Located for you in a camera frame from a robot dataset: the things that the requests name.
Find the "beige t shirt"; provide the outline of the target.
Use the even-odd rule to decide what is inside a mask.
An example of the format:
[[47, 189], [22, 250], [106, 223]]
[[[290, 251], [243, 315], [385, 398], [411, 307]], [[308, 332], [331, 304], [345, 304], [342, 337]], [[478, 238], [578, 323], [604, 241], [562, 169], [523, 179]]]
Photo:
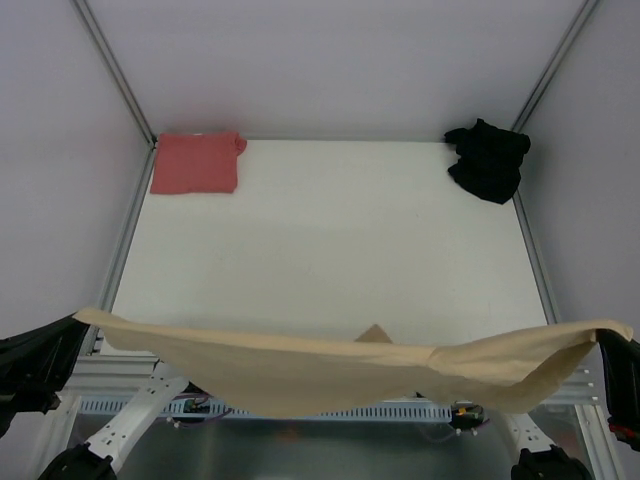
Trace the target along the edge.
[[122, 350], [148, 351], [236, 409], [289, 418], [344, 411], [412, 392], [524, 414], [559, 390], [600, 330], [599, 319], [546, 325], [454, 346], [342, 342], [134, 323], [85, 308], [77, 319]]

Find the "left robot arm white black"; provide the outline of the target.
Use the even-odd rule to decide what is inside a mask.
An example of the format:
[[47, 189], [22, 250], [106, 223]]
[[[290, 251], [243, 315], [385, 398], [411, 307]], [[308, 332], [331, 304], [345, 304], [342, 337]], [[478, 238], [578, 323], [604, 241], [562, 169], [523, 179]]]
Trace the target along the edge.
[[[1, 433], [19, 413], [46, 414], [61, 405], [81, 344], [91, 326], [121, 327], [125, 320], [84, 309], [1, 341]], [[189, 380], [158, 360], [149, 379], [124, 408], [82, 444], [56, 455], [41, 479], [115, 479], [127, 457], [164, 408]]]

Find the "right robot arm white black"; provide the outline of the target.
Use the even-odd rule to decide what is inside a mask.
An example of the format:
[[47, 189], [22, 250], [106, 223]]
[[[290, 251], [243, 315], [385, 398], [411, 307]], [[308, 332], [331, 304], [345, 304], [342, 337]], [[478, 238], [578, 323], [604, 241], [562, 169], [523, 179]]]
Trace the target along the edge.
[[[639, 343], [611, 330], [596, 335], [603, 360], [607, 424], [617, 441], [639, 450]], [[512, 451], [513, 479], [589, 479], [587, 467], [570, 457], [527, 414], [493, 413], [491, 422]]]

